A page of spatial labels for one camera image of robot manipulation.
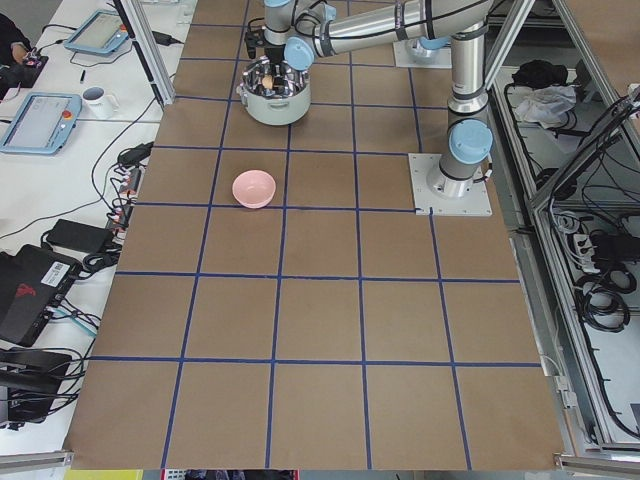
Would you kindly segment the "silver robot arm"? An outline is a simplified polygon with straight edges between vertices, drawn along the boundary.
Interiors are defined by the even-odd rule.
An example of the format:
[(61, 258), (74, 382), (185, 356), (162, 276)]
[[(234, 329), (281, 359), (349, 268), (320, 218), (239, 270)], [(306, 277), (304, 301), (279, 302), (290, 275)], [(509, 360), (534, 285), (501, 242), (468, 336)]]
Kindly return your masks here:
[(441, 197), (461, 198), (493, 143), (485, 115), (489, 10), (487, 1), (397, 1), (340, 18), (327, 1), (267, 1), (263, 25), (244, 35), (252, 62), (242, 72), (237, 93), (258, 122), (288, 125), (310, 107), (309, 69), (315, 60), (392, 43), (420, 51), (449, 44), (448, 150), (426, 181)]
[(294, 32), (295, 12), (298, 1), (265, 0), (264, 1), (264, 37), (268, 44), (284, 47)]

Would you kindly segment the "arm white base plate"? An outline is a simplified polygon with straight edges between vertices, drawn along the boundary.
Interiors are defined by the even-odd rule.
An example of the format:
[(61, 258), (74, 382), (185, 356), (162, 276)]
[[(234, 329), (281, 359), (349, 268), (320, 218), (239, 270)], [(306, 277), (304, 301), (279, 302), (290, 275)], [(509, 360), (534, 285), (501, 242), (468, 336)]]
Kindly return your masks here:
[(409, 153), (409, 173), (417, 215), (489, 217), (490, 198), (482, 167), (467, 180), (440, 171), (440, 154)]
[(452, 66), (450, 42), (436, 48), (425, 48), (418, 39), (393, 44), (395, 66), (402, 68), (445, 69)]

